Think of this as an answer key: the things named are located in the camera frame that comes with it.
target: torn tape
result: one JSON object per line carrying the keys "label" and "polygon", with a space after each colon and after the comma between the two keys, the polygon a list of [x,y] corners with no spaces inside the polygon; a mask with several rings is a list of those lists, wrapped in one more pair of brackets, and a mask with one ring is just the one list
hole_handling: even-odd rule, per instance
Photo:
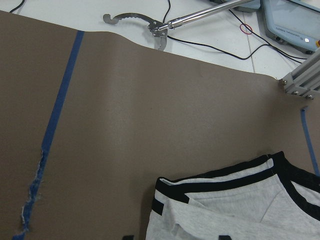
{"label": "torn tape", "polygon": [[29,222],[30,222],[30,217],[32,213],[32,208],[36,201],[38,189],[44,174],[48,155],[50,152],[52,141],[54,139],[59,117],[66,99],[69,83],[75,67],[76,59],[79,53],[79,49],[81,46],[84,33],[85,32],[83,31],[77,31],[76,33],[76,37],[72,46],[68,63],[64,71],[59,92],[57,94],[57,97],[53,106],[53,110],[49,119],[49,123],[46,127],[46,131],[41,144],[41,159],[40,159],[40,162],[38,163],[35,178],[29,187],[29,198],[27,202],[24,204],[24,206],[22,207],[21,218],[22,218],[22,224],[23,224],[23,231],[20,234],[14,235],[12,237],[12,240],[23,240],[25,238],[26,232],[29,231]]}

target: metal rod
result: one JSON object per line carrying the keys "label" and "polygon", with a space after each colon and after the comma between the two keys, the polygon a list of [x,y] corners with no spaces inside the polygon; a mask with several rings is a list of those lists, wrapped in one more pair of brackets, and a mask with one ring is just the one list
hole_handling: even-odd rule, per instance
{"label": "metal rod", "polygon": [[184,24],[188,24],[191,22],[194,22],[199,19],[203,19],[205,17],[211,16],[213,14],[220,13],[224,10],[232,9],[234,7],[237,7],[241,4],[245,4],[248,2],[251,2],[252,0],[232,0],[214,7],[210,7],[201,11],[197,11],[194,13],[191,13],[186,16],[178,17],[176,19],[168,21],[166,24],[159,26],[157,29],[159,31],[162,31],[164,29],[175,29],[177,27],[180,27]]}

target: light blue device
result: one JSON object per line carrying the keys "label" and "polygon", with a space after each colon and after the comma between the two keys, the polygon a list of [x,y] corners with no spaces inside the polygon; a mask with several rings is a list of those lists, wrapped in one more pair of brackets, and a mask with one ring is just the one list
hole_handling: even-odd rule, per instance
{"label": "light blue device", "polygon": [[299,0],[261,0],[266,35],[312,54],[320,40],[320,9]]}
{"label": "light blue device", "polygon": [[[221,0],[210,0],[211,2],[215,2],[217,4],[221,4]],[[230,2],[231,0],[222,0],[222,2]],[[253,0],[251,2],[247,2],[241,4],[240,6],[236,6],[234,9],[240,12],[245,13],[253,13],[259,10],[260,8],[260,0]]]}

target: black neckline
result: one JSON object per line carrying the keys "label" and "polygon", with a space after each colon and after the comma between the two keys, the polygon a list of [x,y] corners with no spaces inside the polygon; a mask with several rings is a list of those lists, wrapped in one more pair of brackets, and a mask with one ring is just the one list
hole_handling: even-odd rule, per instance
{"label": "black neckline", "polygon": [[[273,167],[238,179],[223,182],[180,183],[174,185],[167,185],[161,181],[161,179],[165,179],[169,182],[177,183],[182,180],[194,178],[222,177],[242,170],[257,167],[265,163],[270,158],[273,159]],[[165,177],[159,177],[156,181],[155,189],[168,198],[183,203],[188,203],[189,197],[186,196],[185,193],[200,193],[235,189],[263,181],[275,174],[277,174],[286,192],[295,202],[295,204],[306,214],[320,221],[320,206],[307,202],[307,200],[298,193],[292,184],[292,182],[295,182],[296,184],[299,184],[305,188],[320,193],[320,177],[290,164],[282,151],[272,155],[263,155],[254,160],[242,162],[234,166],[209,171],[191,177],[180,178],[177,180],[169,180]]]}

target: black clip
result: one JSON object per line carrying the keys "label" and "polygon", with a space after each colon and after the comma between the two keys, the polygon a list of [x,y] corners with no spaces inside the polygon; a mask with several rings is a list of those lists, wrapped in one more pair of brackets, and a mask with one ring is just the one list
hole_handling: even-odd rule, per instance
{"label": "black clip", "polygon": [[229,235],[220,235],[219,240],[232,240]]}
{"label": "black clip", "polygon": [[134,235],[123,236],[122,240],[135,240]]}

